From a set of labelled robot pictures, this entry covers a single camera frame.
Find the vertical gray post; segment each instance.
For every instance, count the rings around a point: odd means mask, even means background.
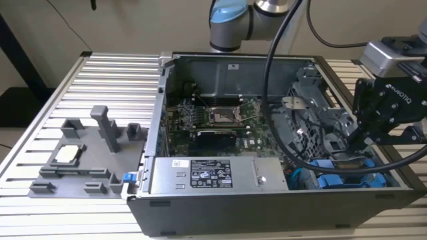
[[[91,111],[91,118],[98,121],[100,135],[104,136],[107,146],[112,153],[119,152],[120,146],[116,140],[116,133],[110,124],[107,117],[108,108],[107,106],[95,105]]]

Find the barcode sticker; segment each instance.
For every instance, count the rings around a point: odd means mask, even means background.
[[[180,160],[180,159],[172,160],[172,168],[188,168],[188,166],[190,166],[188,160]]]

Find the black cable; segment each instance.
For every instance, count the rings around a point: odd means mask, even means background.
[[[64,20],[70,30],[74,32],[74,34],[79,37],[79,39],[82,40],[82,42],[84,43],[84,45],[87,46],[87,48],[91,50],[92,52],[92,48],[90,47],[90,45],[87,44],[87,42],[83,40],[82,36],[79,35],[79,33],[74,30],[72,26],[70,26],[63,14],[60,13],[60,11],[58,10],[58,8],[55,7],[55,5],[52,4],[52,2],[50,0],[46,0],[48,2],[48,4],[52,6],[52,8],[55,9],[55,11],[58,12],[60,18]]]
[[[268,106],[268,79],[270,79],[270,71],[271,71],[271,67],[272,67],[272,60],[274,60],[274,56],[275,56],[275,52],[276,52],[276,48],[279,45],[279,41],[282,38],[282,35],[287,29],[287,26],[290,24],[291,18],[295,14],[295,11],[298,10],[300,4],[302,4],[303,0],[296,0],[294,2],[292,7],[290,8],[290,11],[283,19],[283,23],[279,27],[278,33],[272,39],[271,42],[271,46],[270,46],[270,50],[268,50],[268,54],[267,54],[267,58],[266,58],[266,66],[264,66],[264,73],[263,73],[263,86],[262,86],[262,112],[263,112],[263,116],[266,118],[266,123],[268,125],[270,131],[271,131],[271,135],[275,139],[275,142],[280,148],[280,150],[283,151],[283,153],[286,154],[286,156],[288,157],[288,159],[299,166],[302,166],[303,168],[307,168],[308,170],[316,171],[316,172],[322,172],[322,173],[328,173],[328,174],[350,174],[350,175],[355,175],[355,174],[371,174],[371,173],[378,173],[378,172],[386,172],[394,169],[398,169],[411,163],[414,163],[417,160],[419,160],[422,157],[425,157],[427,155],[427,145],[418,150],[413,155],[407,156],[406,158],[403,158],[402,160],[393,162],[393,163],[387,163],[382,166],[375,166],[375,167],[367,167],[367,168],[348,168],[348,169],[335,169],[335,168],[327,168],[327,167],[319,167],[315,165],[311,165],[308,162],[300,160],[298,157],[294,156],[294,154],[290,152],[287,146],[284,145],[280,136],[279,136],[279,132],[278,129],[275,127],[275,122],[272,120],[272,116],[270,113],[270,106]]]
[[[358,47],[363,47],[366,46],[368,43],[367,42],[360,42],[360,43],[352,43],[352,44],[332,44],[330,42],[327,42],[320,35],[318,34],[315,27],[314,27],[314,23],[312,23],[312,17],[310,14],[310,6],[311,6],[312,0],[307,0],[307,23],[308,23],[308,27],[310,30],[312,32],[312,35],[315,36],[315,38],[319,40],[320,43],[323,43],[326,46],[328,46],[330,48],[335,48],[335,49],[348,49],[348,48],[358,48]]]
[[[347,136],[342,130],[336,129],[331,125],[318,124],[318,123],[310,121],[307,118],[303,117],[302,113],[296,110],[292,110],[292,112],[296,113],[299,119],[303,120],[310,126],[315,126],[315,127],[322,128],[324,130],[332,130],[332,132],[335,131],[340,135],[340,137],[343,138],[343,141],[346,141]]]
[[[4,144],[2,144],[2,143],[0,143],[0,146],[2,146],[2,147],[6,147],[7,149],[12,149],[12,147],[11,147],[11,146],[4,145]]]
[[[208,8],[208,28],[211,28],[211,15],[212,15],[215,2],[216,2],[216,0],[212,0],[211,7]]]
[[[292,119],[292,123],[294,123],[295,127],[302,128],[302,126],[300,126],[300,125],[298,124],[298,122],[296,122],[295,111],[291,112],[291,119]],[[299,151],[299,150],[296,149],[296,147],[295,147],[295,149],[294,149],[294,151],[296,152],[296,157],[298,157],[298,158],[303,156],[303,154],[304,154],[304,152],[307,151],[307,148],[308,148],[308,137],[306,136],[306,134],[302,134],[300,136],[302,136],[302,139],[303,139],[303,141],[304,141],[304,144],[303,144],[303,146],[302,146],[302,150]]]

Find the computer component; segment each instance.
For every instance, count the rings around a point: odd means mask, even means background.
[[[164,65],[159,122],[143,170],[127,178],[127,204],[146,235],[355,228],[426,194],[406,170],[342,176],[290,161],[262,114],[264,63],[262,56],[176,53]],[[188,81],[192,92],[180,94]],[[393,161],[375,145],[346,152],[358,127],[350,92],[320,57],[276,56],[268,85],[280,139],[307,163],[344,169]]]

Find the metal case frame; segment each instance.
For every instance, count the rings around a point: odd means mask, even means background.
[[[175,52],[175,55],[266,57],[262,54]],[[315,63],[339,104],[351,113],[354,97],[320,56],[278,55],[306,58]],[[148,133],[143,184],[127,198],[127,205],[146,235],[175,236],[216,233],[278,232],[355,228],[378,213],[401,209],[427,193],[409,166],[395,170],[407,187],[296,190],[258,194],[150,194],[155,166],[162,106],[168,69],[159,81],[156,108]],[[389,162],[401,159],[393,146],[378,146]]]

